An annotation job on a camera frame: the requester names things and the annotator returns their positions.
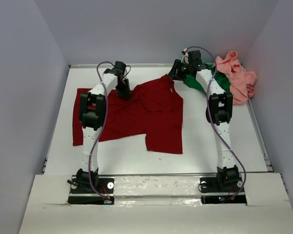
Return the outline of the red t-shirt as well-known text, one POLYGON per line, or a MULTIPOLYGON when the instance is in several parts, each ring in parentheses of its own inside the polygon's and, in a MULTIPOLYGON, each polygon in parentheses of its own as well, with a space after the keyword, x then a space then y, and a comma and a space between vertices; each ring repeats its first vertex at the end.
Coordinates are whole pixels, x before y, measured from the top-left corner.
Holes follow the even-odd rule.
POLYGON ((144 134, 149 151, 182 154, 183 99, 167 75, 137 85, 123 100, 108 95, 107 123, 100 141, 144 134))

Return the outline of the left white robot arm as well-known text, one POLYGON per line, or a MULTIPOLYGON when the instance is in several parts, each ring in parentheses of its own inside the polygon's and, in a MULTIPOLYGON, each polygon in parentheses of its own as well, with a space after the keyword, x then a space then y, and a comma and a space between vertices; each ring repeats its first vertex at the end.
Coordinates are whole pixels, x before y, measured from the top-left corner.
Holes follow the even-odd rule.
POLYGON ((96 190, 99 184, 98 142, 106 124, 108 95, 114 90, 119 98, 130 99, 127 67, 121 61, 99 63, 96 68, 99 83, 80 95, 79 121, 83 132, 83 154, 76 182, 78 187, 90 189, 98 195, 102 195, 96 190))

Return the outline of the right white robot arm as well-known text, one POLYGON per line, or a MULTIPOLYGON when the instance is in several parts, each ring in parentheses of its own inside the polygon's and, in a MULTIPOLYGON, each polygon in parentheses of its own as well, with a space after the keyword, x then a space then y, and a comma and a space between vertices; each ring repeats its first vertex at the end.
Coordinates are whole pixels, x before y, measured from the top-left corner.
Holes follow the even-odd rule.
POLYGON ((215 80, 217 71, 211 71, 201 59, 201 47, 192 46, 182 51, 183 58, 176 59, 168 74, 172 80, 185 81, 192 76, 206 93, 206 118, 215 136, 217 148, 217 174, 203 187, 202 192, 223 191, 238 193, 242 191, 243 182, 240 177, 237 159, 230 143, 230 121, 232 118, 233 95, 226 92, 215 80))

